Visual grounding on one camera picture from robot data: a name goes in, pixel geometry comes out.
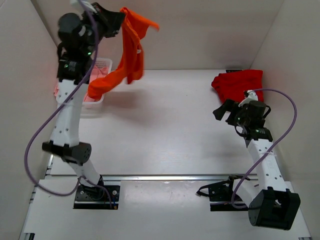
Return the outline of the orange t shirt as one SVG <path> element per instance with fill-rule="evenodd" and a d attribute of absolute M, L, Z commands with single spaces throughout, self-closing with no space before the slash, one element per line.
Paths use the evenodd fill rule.
<path fill-rule="evenodd" d="M 149 28 L 156 31 L 160 26 L 126 7 L 120 9 L 125 14 L 122 28 L 122 56 L 116 70 L 105 77 L 93 80 L 88 85 L 87 95 L 99 100 L 103 94 L 117 87 L 124 79 L 130 85 L 140 80 L 144 75 L 144 50 L 141 40 L 146 36 Z"/>

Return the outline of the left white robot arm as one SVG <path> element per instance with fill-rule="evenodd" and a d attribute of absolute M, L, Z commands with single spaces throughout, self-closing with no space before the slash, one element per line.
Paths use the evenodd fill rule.
<path fill-rule="evenodd" d="M 58 20 L 58 114 L 49 141 L 42 149 L 60 157 L 81 178 L 80 185 L 93 199 L 104 195 L 102 176 L 95 170 L 90 155 L 92 147 L 81 142 L 79 124 L 85 93 L 94 61 L 92 54 L 103 38 L 115 37 L 125 18 L 97 2 L 87 6 L 90 13 L 81 16 L 66 13 Z"/>

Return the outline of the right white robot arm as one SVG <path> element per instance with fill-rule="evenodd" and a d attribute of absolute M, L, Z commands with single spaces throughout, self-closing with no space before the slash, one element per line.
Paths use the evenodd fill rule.
<path fill-rule="evenodd" d="M 264 126 L 271 107 L 258 100 L 239 103 L 227 99 L 213 115 L 220 121 L 226 112 L 229 112 L 226 122 L 242 129 L 237 134 L 245 140 L 252 157 L 258 186 L 247 176 L 240 177 L 224 187 L 224 195 L 229 200 L 238 197 L 242 200 L 252 226 L 290 230 L 301 199 L 284 181 L 273 150 L 273 137 Z"/>

